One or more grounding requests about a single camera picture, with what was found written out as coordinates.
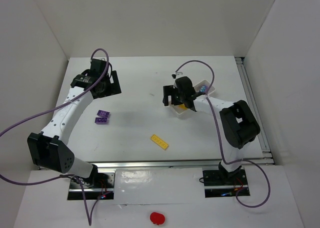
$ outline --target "gray wall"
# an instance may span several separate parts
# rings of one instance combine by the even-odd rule
[[[88,57],[244,56],[274,0],[36,0],[63,50]]]
[[[272,153],[306,228],[320,223],[319,55],[320,0],[276,0],[245,59]]]
[[[0,0],[0,130],[52,108],[67,59],[33,0]],[[49,116],[37,118],[0,138],[0,172],[27,182],[33,167],[27,137]],[[0,180],[0,223],[14,225],[25,188]]]

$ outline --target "white table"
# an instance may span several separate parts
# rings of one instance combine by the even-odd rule
[[[163,86],[172,85],[171,75],[191,59],[205,61],[213,67],[214,97],[246,100],[232,56],[111,57],[122,93],[94,100],[75,126],[68,147],[78,158],[90,162],[221,159],[210,115],[197,112],[181,120],[162,103]],[[90,68],[89,61],[90,58],[70,59],[57,105],[66,98],[73,78]],[[194,85],[204,79],[211,81],[211,72],[202,64],[191,63],[181,71]],[[110,112],[107,125],[94,123],[98,110]],[[169,144],[166,151],[150,140],[153,134]],[[257,138],[246,157],[263,157]]]
[[[260,208],[244,208],[234,197],[203,198],[188,204],[123,206],[117,205],[115,196],[113,201],[98,203],[91,227],[152,228],[155,226],[150,222],[149,216],[152,212],[160,212],[166,216],[166,228],[303,228],[283,167],[262,167],[269,176],[272,190],[269,201]],[[253,166],[246,167],[246,174],[250,197],[240,199],[249,205],[258,204],[267,195],[265,178],[261,171]],[[58,173],[53,171],[32,171],[29,182],[42,181],[57,175]],[[156,197],[163,192],[163,187],[170,186],[173,186],[172,183],[164,183],[162,186],[154,187],[150,192]],[[26,187],[14,227],[89,227],[83,201],[67,201],[68,188],[68,179]],[[192,197],[189,186],[184,187],[181,184],[180,188],[181,193]],[[122,190],[115,188],[114,192],[121,195]],[[135,198],[143,200],[145,193],[145,189],[137,189]],[[91,208],[93,203],[94,201],[89,201],[88,207]]]

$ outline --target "red button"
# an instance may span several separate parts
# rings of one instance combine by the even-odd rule
[[[164,215],[157,213],[157,212],[152,212],[150,215],[150,220],[152,221],[153,224],[156,225],[162,225],[163,223],[165,223],[166,218]]]

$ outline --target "robotic arm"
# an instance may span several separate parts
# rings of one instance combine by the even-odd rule
[[[163,87],[163,103],[169,105],[171,96],[172,105],[184,104],[195,112],[204,112],[212,115],[212,110],[204,92],[196,92],[188,77],[175,80],[174,85]],[[215,113],[220,114],[223,134],[228,144],[223,145],[224,157],[227,161],[242,160],[246,148],[260,133],[260,127],[245,101],[227,102],[209,97]],[[225,178],[235,175],[241,168],[241,162],[219,164],[219,170]]]
[[[27,143],[35,165],[60,173],[74,174],[91,185],[104,176],[104,174],[98,173],[96,165],[75,157],[67,145],[78,119],[94,99],[121,93],[117,73],[112,71],[112,65],[109,65],[111,66],[110,76],[106,74],[90,92],[58,110],[39,134],[31,133],[29,135]],[[70,102],[94,84],[103,73],[105,66],[105,61],[92,59],[90,69],[73,79],[64,103]]]

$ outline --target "purple block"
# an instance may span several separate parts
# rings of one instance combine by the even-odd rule
[[[102,111],[102,110],[99,110],[98,113],[97,113],[98,116],[106,117],[106,118],[109,116],[109,114],[110,114],[109,112]]]
[[[107,118],[106,117],[96,117],[94,123],[107,124]]]

